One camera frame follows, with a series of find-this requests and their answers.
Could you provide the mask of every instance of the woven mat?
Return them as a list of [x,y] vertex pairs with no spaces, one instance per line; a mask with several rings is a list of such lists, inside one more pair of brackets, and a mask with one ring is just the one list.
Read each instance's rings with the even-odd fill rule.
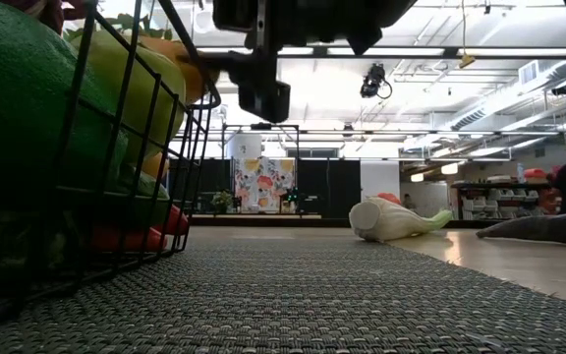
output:
[[566,353],[566,301],[355,239],[190,239],[35,304],[0,353]]

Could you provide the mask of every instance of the shiny floor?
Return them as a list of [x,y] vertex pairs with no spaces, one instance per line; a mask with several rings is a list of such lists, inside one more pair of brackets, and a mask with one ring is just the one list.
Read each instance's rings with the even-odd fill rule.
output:
[[[349,229],[194,227],[190,237],[232,238],[357,238]],[[566,299],[566,246],[515,240],[480,240],[473,230],[447,230],[393,246],[465,266],[542,293]]]

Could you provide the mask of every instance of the ceiling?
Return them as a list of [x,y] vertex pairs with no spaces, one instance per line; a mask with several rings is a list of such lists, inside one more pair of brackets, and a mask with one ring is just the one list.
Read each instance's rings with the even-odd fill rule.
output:
[[[149,13],[154,0],[143,0],[143,13]],[[474,50],[479,47],[563,47],[566,48],[566,8],[562,0],[490,0],[489,14],[484,13],[484,0],[465,0],[464,13],[461,0],[418,0],[393,27],[383,31],[377,46],[462,47]],[[214,28],[211,4],[201,10],[197,1],[174,1],[185,27],[191,33],[196,47],[240,47],[243,35]],[[104,0],[101,13],[113,17],[119,13],[132,13],[134,0]],[[167,19],[156,4],[153,26],[164,28]],[[346,45],[346,42],[334,44]],[[304,129],[342,129],[344,123],[353,123],[355,129],[365,130],[444,130],[448,122],[463,116],[474,105],[513,86],[518,81],[518,70],[531,60],[518,55],[504,60],[478,59],[465,69],[459,69],[456,59],[368,59],[348,58],[282,58],[279,59],[279,80],[291,85],[291,104],[288,123]],[[560,61],[541,61],[551,66]],[[361,98],[362,78],[373,63],[381,63],[393,94],[385,100]],[[259,120],[239,109],[235,86],[222,76],[218,88],[225,105],[225,122],[252,124]],[[507,106],[483,117],[477,124],[462,130],[500,130],[526,117],[534,116],[566,102],[566,95],[554,96],[550,87],[535,89],[521,99],[508,101]],[[555,128],[566,120],[566,110],[543,117],[534,124],[519,129]],[[212,129],[221,128],[220,115],[214,115]],[[397,139],[412,144],[407,147],[435,149],[471,143],[515,144],[515,140],[454,136],[451,139],[436,137],[422,141],[421,137],[404,135]],[[371,145],[372,138],[360,136]]]

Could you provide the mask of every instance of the shelf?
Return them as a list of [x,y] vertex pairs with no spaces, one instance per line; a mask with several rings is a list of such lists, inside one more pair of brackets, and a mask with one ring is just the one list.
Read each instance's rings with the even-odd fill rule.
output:
[[455,189],[550,189],[547,183],[456,183],[451,185]]

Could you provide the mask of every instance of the wire basket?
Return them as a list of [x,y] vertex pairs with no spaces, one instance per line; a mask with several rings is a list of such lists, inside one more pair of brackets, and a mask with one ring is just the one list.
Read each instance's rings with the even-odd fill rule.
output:
[[[204,157],[204,148],[197,155],[197,146],[199,144],[206,146],[211,110],[221,103],[221,98],[213,80],[210,79],[198,58],[198,52],[171,0],[158,0],[157,3],[162,7],[169,22],[180,36],[189,53],[191,64],[198,68],[199,74],[204,78],[201,89],[202,99],[198,104],[185,106],[178,94],[163,82],[163,77],[155,73],[142,60],[136,51],[139,26],[133,26],[129,42],[97,13],[96,2],[89,1],[86,4],[84,32],[71,89],[63,92],[68,96],[68,103],[50,170],[49,180],[53,183],[44,188],[44,193],[32,196],[32,198],[24,196],[23,199],[12,203],[14,205],[12,210],[15,212],[28,212],[30,209],[35,211],[31,214],[31,225],[36,228],[36,232],[31,234],[31,239],[25,240],[28,243],[28,252],[25,254],[24,262],[16,268],[18,273],[8,274],[6,281],[0,281],[0,321],[17,315],[29,301],[36,298],[54,294],[71,295],[87,282],[110,278],[123,270],[156,262],[162,257],[182,252],[186,248],[189,220],[192,217],[194,200],[198,194],[201,173],[199,167]],[[142,0],[137,0],[134,24],[138,24],[141,19],[141,8]],[[110,32],[115,40],[128,51],[126,70],[114,113],[102,111],[81,97],[91,37],[96,23]],[[128,126],[123,120],[126,95],[136,62],[141,64],[154,78],[149,113],[142,132]],[[159,142],[151,137],[150,130],[156,100],[159,93],[163,91],[173,98],[173,104],[167,134],[164,141]],[[67,153],[68,142],[80,107],[103,117],[110,122],[111,127],[106,157],[102,162],[103,169],[99,174],[101,178],[97,187],[91,189],[62,185],[59,182],[62,181],[59,177],[62,174],[63,156]],[[174,126],[175,113],[178,110],[185,112],[184,128],[181,129],[183,132],[181,136],[173,137],[169,128]],[[124,191],[115,192],[107,188],[108,176],[118,136],[123,132],[140,137],[141,149],[136,166],[131,167],[133,170],[132,183],[124,186]],[[181,142],[179,151],[170,148],[172,141]],[[138,192],[138,188],[142,177],[146,147],[149,146],[160,149],[161,159],[157,175],[152,176],[155,177],[153,187],[151,184],[148,186],[152,192],[143,196]],[[169,173],[175,178],[172,183],[166,183],[167,197],[161,198],[159,197],[160,191],[163,190],[161,177],[165,164],[168,163],[168,157],[178,163],[175,164],[175,167],[170,168]],[[185,174],[185,178],[178,178],[180,174]],[[111,210],[112,213],[106,216],[106,210]],[[164,215],[162,224],[153,224],[152,215],[159,212]],[[131,237],[132,215],[138,219],[139,223],[139,233],[134,239]],[[105,218],[113,220],[110,229],[113,233],[108,242],[111,245],[104,245],[104,249],[93,248],[92,245],[97,243],[97,240],[107,242],[102,239],[106,238],[107,234],[102,233],[102,229],[96,227],[98,223],[105,222]],[[185,227],[180,227],[180,222],[184,218],[188,222]],[[51,242],[50,240],[56,238],[59,238],[62,241],[61,244],[64,244],[62,256],[68,261],[65,265],[54,268],[48,265],[50,256],[45,245],[46,242]]]

